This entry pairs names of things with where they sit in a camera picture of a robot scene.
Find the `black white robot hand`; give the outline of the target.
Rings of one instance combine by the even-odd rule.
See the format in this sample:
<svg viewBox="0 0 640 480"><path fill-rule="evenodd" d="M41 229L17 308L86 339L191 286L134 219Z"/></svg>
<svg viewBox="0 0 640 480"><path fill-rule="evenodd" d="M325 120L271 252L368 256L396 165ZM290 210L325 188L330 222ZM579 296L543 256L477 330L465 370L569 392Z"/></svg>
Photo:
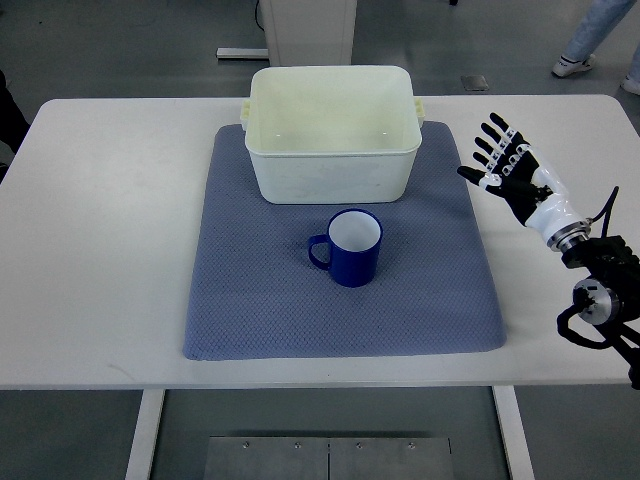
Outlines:
<svg viewBox="0 0 640 480"><path fill-rule="evenodd" d="M460 166L471 184L500 197L518 222L535 230L553 251L566 252L589 238L590 223L569 201L568 190L538 149L492 113L475 138L478 168Z"/></svg>

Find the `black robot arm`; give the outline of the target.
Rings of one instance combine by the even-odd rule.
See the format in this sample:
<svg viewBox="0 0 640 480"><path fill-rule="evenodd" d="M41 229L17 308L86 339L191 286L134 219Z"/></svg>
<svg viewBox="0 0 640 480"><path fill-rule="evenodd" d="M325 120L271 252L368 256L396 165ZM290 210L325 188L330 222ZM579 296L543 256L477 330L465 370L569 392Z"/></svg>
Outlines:
<svg viewBox="0 0 640 480"><path fill-rule="evenodd" d="M557 317L557 331L585 348L612 348L629 364L633 389L639 388L639 332L629 323L639 318L639 258L625 240L608 234L619 188L593 218L561 229L551 245L569 269L586 268L589 276L572 291L572 304Z"/></svg>

